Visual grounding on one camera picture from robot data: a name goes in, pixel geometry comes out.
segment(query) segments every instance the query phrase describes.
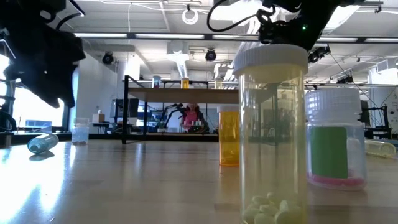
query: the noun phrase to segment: fluorescent light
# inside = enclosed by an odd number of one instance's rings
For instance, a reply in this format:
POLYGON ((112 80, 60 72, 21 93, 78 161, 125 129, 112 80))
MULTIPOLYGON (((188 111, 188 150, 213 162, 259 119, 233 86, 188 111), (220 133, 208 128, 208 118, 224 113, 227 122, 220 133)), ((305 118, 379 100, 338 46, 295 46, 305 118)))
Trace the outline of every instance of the fluorescent light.
POLYGON ((320 37, 319 42, 356 42, 358 38, 354 37, 320 37))
POLYGON ((367 38, 365 42, 377 42, 377 43, 386 43, 393 42, 398 43, 398 38, 367 38))
POLYGON ((258 40, 258 36, 253 35, 213 35, 215 40, 258 40))
POLYGON ((138 39, 204 39, 203 34, 136 34, 138 39))
POLYGON ((127 38, 127 34, 75 33, 82 38, 127 38))

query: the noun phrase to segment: clear plastic pill bottle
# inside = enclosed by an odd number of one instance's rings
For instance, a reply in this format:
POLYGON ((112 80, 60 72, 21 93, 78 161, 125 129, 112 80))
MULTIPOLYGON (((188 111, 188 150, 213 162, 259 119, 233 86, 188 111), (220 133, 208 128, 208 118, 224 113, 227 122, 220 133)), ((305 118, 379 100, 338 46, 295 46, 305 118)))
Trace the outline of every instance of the clear plastic pill bottle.
POLYGON ((303 76, 308 52, 263 45, 239 53, 241 223, 307 224, 303 76))
POLYGON ((331 88, 305 95, 308 181, 338 190, 366 185, 361 110, 356 88, 331 88))

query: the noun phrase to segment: small glass vial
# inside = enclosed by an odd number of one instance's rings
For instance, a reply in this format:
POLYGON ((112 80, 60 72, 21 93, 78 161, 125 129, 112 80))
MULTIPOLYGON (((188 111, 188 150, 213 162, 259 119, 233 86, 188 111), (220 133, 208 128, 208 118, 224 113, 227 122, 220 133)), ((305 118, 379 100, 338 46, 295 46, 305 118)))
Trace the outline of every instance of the small glass vial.
POLYGON ((88 133, 90 120, 88 118, 75 118, 75 127, 72 131, 73 145, 86 145, 88 143, 88 133))
POLYGON ((27 143, 27 148, 30 152, 33 152, 34 154, 40 154, 50 150, 51 148, 56 146, 58 142, 59 139, 56 134, 42 134, 41 136, 37 136, 36 138, 31 139, 27 143))
POLYGON ((154 75, 152 77, 152 88, 160 88, 160 83, 162 82, 162 77, 154 75))
POLYGON ((181 88, 189 88, 189 78, 181 78, 181 88))
POLYGON ((223 88, 223 79, 222 78, 216 78, 214 80, 214 89, 220 90, 223 88))
POLYGON ((317 90, 305 95, 308 181, 320 187, 361 190, 366 161, 359 91, 317 90))
POLYGON ((239 106, 219 106, 220 165, 239 165, 239 106))
POLYGON ((305 49, 262 45, 237 54, 241 223, 307 224, 305 49))
POLYGON ((365 151, 366 155, 383 158, 395 158, 397 154, 397 149, 393 144, 367 139, 365 139, 365 151))

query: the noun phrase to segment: bottle lid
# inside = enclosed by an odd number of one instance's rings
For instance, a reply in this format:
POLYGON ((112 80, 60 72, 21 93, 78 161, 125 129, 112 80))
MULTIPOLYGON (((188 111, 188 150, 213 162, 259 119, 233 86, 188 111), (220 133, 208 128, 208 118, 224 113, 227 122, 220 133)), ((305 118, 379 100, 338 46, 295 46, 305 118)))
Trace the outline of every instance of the bottle lid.
POLYGON ((330 88, 307 93, 305 114, 318 113, 362 113, 359 91, 356 88, 330 88))
POLYGON ((242 75, 246 67, 261 65, 298 65, 304 74, 308 72, 308 52, 290 44, 270 44, 254 47, 237 54, 234 74, 242 75))
POLYGON ((237 112, 239 111, 239 105, 226 105, 226 106, 218 106, 217 113, 220 112, 237 112))

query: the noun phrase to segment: window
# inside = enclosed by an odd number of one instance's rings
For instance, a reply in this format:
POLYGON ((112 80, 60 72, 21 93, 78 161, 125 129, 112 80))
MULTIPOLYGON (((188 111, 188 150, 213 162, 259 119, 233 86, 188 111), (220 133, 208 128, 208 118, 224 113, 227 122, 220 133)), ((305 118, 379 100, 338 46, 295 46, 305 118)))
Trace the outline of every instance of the window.
POLYGON ((12 117, 19 127, 44 128, 48 126, 62 126, 63 101, 60 107, 53 108, 38 96, 25 88, 16 88, 15 103, 12 117))

